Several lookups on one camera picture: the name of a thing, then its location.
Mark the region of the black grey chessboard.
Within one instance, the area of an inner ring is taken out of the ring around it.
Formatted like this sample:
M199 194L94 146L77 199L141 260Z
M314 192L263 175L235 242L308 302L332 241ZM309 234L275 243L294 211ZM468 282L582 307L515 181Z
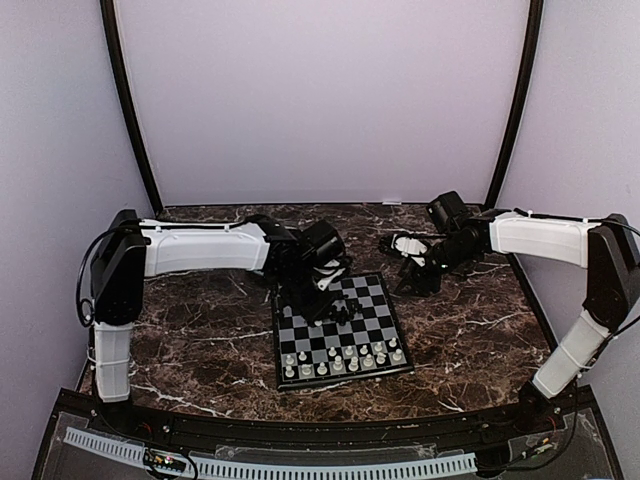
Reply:
M357 314L353 321L344 326L335 322L326 322L320 327L308 326L300 317L286 317L284 325L281 325L278 320L279 308L276 305L280 298L271 301L276 388L279 391L319 388L347 380L377 378L414 371L404 333L386 282L380 272L361 273L343 278L331 284L329 291L356 298L363 306L363 312ZM398 342L395 348L389 346L389 341L392 338L396 338ZM378 341L384 344L381 352L387 355L387 361L384 365L376 363L376 356L380 352L374 350L374 344ZM367 345L369 347L368 354L372 354L374 357L375 365L371 369L364 369L362 366L362 359L366 356L360 354L362 345ZM353 354L346 357L344 349L349 346L352 347ZM344 371L341 374L332 372L334 359L328 355L331 347L336 349L336 356L341 356L343 359ZM401 349L404 356L403 362L398 365L394 365L391 361L391 354L396 349ZM298 360L300 352L305 352L307 355L306 361L303 363ZM287 354L294 357L292 365L285 362ZM351 372L348 368L352 357L359 359L359 369L355 372ZM320 363L326 364L328 371L325 375L317 373ZM312 373L309 377L300 375L302 365L312 367ZM293 367L295 371L293 378L285 377L284 370L287 366Z

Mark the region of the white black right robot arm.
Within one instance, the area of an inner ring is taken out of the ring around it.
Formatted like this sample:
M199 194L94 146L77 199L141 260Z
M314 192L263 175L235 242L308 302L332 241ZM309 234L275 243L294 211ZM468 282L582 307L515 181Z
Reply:
M553 272L573 271L583 290L574 321L524 387L528 396L510 413L521 434L534 432L549 416L546 401L594 367L610 343L639 323L639 231L625 216L575 217L519 208L477 209L455 191L426 206L433 235L397 232L381 240L382 251L403 260L398 288L428 297L445 275L487 255L546 263Z

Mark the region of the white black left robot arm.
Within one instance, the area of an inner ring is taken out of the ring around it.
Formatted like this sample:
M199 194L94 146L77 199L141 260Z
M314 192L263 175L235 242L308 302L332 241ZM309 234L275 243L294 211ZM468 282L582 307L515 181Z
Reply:
M141 427L140 412L126 401L131 333L145 280L190 271L255 272L314 322L328 314L336 299L329 286L350 266L343 240L325 220L299 230L260 214L236 223L175 223L120 211L87 248L75 288L78 320L92 332L103 421L120 436Z

